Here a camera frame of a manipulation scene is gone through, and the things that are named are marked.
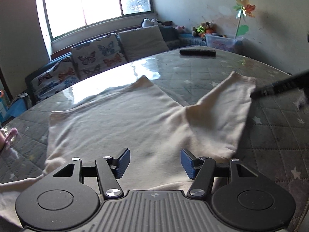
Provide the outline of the colourful plush toy pile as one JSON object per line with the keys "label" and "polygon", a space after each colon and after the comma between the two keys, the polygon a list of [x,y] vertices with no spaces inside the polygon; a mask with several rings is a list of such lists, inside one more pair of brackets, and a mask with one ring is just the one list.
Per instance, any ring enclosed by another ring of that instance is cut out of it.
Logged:
{"label": "colourful plush toy pile", "polygon": [[205,37],[206,34],[216,33],[215,25],[211,22],[201,23],[197,28],[192,27],[192,36],[193,37]]}

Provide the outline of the plain grey cushion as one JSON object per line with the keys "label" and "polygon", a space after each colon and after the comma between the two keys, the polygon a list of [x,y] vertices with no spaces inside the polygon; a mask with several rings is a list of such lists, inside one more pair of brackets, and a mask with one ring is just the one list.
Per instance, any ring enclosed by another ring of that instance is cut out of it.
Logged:
{"label": "plain grey cushion", "polygon": [[128,62],[169,51],[159,26],[132,29],[118,36]]}

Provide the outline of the clear plastic storage box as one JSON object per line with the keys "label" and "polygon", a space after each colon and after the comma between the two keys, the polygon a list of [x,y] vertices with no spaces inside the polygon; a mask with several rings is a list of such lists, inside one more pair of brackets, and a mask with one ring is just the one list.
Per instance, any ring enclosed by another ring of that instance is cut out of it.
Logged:
{"label": "clear plastic storage box", "polygon": [[206,43],[210,48],[241,54],[243,50],[243,37],[225,38],[221,36],[206,35]]}

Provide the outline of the right butterfly cushion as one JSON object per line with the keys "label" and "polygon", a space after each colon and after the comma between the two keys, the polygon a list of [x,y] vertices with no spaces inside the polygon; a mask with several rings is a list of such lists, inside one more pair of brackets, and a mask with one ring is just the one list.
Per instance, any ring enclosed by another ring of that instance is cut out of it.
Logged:
{"label": "right butterfly cushion", "polygon": [[71,54],[81,80],[127,63],[115,33],[78,44]]}

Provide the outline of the pink hair scrunchie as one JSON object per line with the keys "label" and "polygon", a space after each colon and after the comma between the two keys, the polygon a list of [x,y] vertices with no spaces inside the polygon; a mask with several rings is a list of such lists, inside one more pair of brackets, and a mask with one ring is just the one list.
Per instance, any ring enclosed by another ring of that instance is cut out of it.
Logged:
{"label": "pink hair scrunchie", "polygon": [[10,144],[12,144],[18,136],[18,130],[15,127],[11,129],[1,128],[1,132],[5,136],[5,146],[9,146]]}

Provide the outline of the blue sofa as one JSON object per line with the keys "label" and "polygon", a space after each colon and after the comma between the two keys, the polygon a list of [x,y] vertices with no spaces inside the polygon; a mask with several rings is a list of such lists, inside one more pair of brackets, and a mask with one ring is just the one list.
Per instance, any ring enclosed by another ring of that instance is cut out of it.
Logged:
{"label": "blue sofa", "polygon": [[16,96],[1,124],[64,89],[112,68],[176,48],[206,46],[205,38],[180,34],[174,27],[150,26],[111,33],[73,46],[25,78],[24,93]]}

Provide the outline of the window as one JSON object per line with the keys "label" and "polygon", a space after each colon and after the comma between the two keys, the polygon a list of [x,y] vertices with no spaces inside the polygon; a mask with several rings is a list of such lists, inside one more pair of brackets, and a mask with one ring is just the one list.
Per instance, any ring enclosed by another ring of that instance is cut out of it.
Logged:
{"label": "window", "polygon": [[151,0],[43,0],[52,40],[111,19],[151,12]]}

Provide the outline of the black remote control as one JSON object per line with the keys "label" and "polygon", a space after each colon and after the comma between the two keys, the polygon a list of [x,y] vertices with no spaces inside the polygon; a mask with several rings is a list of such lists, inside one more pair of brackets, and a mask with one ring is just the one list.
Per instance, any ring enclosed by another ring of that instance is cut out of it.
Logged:
{"label": "black remote control", "polygon": [[208,49],[183,48],[179,50],[179,54],[186,56],[216,57],[216,51]]}

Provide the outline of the pink cartoon water bottle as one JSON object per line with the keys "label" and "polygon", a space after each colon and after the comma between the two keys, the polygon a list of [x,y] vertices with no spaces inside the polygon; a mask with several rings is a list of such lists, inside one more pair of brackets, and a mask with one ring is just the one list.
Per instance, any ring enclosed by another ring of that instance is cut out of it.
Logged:
{"label": "pink cartoon water bottle", "polygon": [[2,150],[5,146],[5,136],[4,134],[0,131],[0,150]]}

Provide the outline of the cream sweatshirt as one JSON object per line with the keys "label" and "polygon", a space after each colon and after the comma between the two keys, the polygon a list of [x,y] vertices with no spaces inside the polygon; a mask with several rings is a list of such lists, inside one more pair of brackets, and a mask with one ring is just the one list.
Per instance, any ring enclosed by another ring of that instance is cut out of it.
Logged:
{"label": "cream sweatshirt", "polygon": [[143,76],[67,111],[53,111],[41,178],[73,157],[94,162],[128,148],[131,160],[120,181],[124,191],[187,191],[181,151],[229,161],[237,151],[255,87],[254,78],[232,72],[196,104],[182,106]]}

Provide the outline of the grey blanket on sofa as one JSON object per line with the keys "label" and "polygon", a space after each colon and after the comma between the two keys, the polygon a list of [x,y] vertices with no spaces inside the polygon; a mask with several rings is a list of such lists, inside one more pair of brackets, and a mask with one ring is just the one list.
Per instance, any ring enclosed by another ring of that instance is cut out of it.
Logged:
{"label": "grey blanket on sofa", "polygon": [[16,95],[12,99],[10,106],[12,106],[15,102],[17,102],[17,100],[20,100],[20,99],[24,100],[24,103],[26,104],[27,109],[30,109],[32,107],[32,101],[30,99],[29,94],[26,92]]}

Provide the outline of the left butterfly cushion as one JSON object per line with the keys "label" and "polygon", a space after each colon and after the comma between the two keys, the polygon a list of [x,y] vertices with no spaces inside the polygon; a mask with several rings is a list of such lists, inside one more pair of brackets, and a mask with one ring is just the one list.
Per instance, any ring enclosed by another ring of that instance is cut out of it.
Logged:
{"label": "left butterfly cushion", "polygon": [[40,102],[79,81],[72,58],[67,56],[50,69],[31,79],[30,84],[36,102]]}

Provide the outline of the white plush toy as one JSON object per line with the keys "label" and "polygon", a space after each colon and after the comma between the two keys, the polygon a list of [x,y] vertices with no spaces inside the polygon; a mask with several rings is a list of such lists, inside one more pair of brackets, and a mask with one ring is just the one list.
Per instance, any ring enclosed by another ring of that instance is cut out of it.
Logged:
{"label": "white plush toy", "polygon": [[151,26],[161,26],[161,23],[158,22],[156,18],[152,20],[145,18],[141,23],[142,28],[151,27]]}

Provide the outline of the paper pinwheel flower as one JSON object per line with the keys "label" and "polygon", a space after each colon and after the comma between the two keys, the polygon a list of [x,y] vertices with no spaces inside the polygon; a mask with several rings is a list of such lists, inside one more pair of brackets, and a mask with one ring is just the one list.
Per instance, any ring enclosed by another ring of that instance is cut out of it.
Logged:
{"label": "paper pinwheel flower", "polygon": [[234,38],[237,38],[237,36],[240,35],[240,23],[245,21],[246,17],[255,17],[252,13],[255,8],[256,6],[252,5],[249,0],[236,0],[236,5],[233,7],[233,9],[237,11],[236,19],[238,20],[238,23]]}

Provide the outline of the butterfly cushion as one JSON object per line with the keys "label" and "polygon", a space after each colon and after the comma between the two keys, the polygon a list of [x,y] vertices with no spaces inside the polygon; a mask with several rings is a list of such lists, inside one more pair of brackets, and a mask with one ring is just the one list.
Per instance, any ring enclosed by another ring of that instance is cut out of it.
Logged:
{"label": "butterfly cushion", "polygon": [[127,63],[115,33],[78,44],[71,54],[81,80]]}
{"label": "butterfly cushion", "polygon": [[67,56],[50,69],[31,79],[30,84],[36,102],[40,102],[79,81],[72,58]]}

